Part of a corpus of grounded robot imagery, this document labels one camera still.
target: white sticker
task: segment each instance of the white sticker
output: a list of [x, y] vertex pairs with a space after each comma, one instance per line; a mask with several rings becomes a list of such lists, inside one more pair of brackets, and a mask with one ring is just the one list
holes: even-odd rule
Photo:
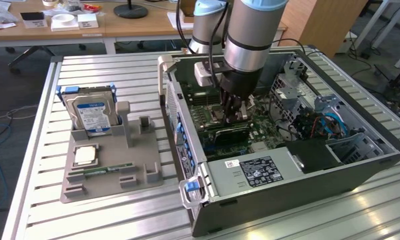
[[49, 26], [49, 22], [46, 19], [24, 20], [24, 25], [27, 29], [46, 28]]
[[95, 176], [95, 175], [102, 175], [102, 174], [106, 174], [107, 171], [103, 170], [103, 171], [95, 171], [95, 172], [89, 172], [85, 174], [85, 176]]
[[102, 33], [87, 33], [82, 35], [83, 37], [102, 37], [103, 34]]
[[82, 22], [79, 22], [81, 24], [82, 24], [82, 27], [83, 28], [90, 28], [90, 27], [93, 27], [93, 24], [89, 22], [89, 21], [82, 21]]
[[79, 104], [78, 110], [81, 113], [85, 129], [90, 133], [103, 134], [111, 128], [109, 115], [105, 114], [107, 106], [103, 102]]
[[0, 24], [0, 29], [7, 29], [7, 28], [11, 28], [11, 27], [15, 27], [16, 24], [12, 22], [12, 23], [6, 23], [6, 24]]
[[226, 161], [226, 166], [229, 169], [234, 167], [239, 167], [241, 166], [239, 159]]
[[114, 172], [114, 171], [119, 171], [122, 169], [121, 166], [115, 166], [115, 167], [107, 167], [109, 171]]

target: motherboard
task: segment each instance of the motherboard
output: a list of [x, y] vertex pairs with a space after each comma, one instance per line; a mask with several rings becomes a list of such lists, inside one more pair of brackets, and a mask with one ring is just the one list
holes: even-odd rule
[[275, 149], [285, 142], [266, 107], [257, 100], [247, 104], [247, 118], [223, 124], [223, 106], [191, 105], [190, 113], [209, 161]]

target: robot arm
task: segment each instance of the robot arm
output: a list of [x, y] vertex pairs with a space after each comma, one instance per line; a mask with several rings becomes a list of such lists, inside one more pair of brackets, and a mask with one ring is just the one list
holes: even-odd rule
[[[194, 31], [193, 39], [190, 41], [190, 48], [198, 54], [207, 54], [210, 52], [210, 42], [214, 28], [218, 25], [225, 9], [226, 3], [219, 0], [198, 0], [195, 2]], [[225, 25], [226, 24], [221, 24], [218, 32], [214, 36], [214, 53], [223, 52], [222, 40]]]
[[[217, 71], [221, 73], [221, 101], [227, 123], [238, 120], [243, 101], [258, 85], [287, 2], [234, 1], [223, 62], [226, 70]], [[195, 71], [201, 82], [199, 69], [198, 65]]]

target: power supply label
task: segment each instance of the power supply label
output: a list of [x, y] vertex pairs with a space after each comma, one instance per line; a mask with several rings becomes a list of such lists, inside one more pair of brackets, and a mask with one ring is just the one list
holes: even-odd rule
[[251, 187], [282, 181], [283, 176], [271, 156], [242, 161], [241, 167]]

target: white cable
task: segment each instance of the white cable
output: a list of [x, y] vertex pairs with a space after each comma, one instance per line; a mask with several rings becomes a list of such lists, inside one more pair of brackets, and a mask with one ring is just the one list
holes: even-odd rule
[[[113, 2], [113, 3], [127, 3], [129, 1], [127, 0], [105, 0], [105, 1], [83, 1], [83, 3], [109, 3], [109, 2]], [[165, 6], [159, 6], [159, 5], [155, 5], [153, 3], [147, 3], [147, 2], [143, 2], [143, 1], [133, 1], [133, 3], [135, 4], [143, 4], [143, 5], [147, 5], [147, 6], [153, 6], [155, 8], [159, 8], [159, 9], [165, 9], [165, 10], [169, 10], [169, 11], [175, 11], [177, 8], [167, 8]]]
[[14, 115], [14, 114], [15, 114], [18, 111], [20, 111], [20, 110], [31, 109], [31, 108], [38, 108], [38, 107], [39, 107], [39, 105], [30, 105], [30, 106], [23, 106], [23, 107], [20, 107], [20, 108], [12, 109], [11, 111], [7, 112], [6, 115], [2, 115], [2, 116], [0, 116], [0, 119], [3, 119], [3, 118], [15, 119], [15, 120], [19, 120], [19, 119], [30, 119], [30, 118], [35, 117], [36, 114], [30, 115], [30, 116], [22, 116], [22, 117], [11, 117], [11, 115]]

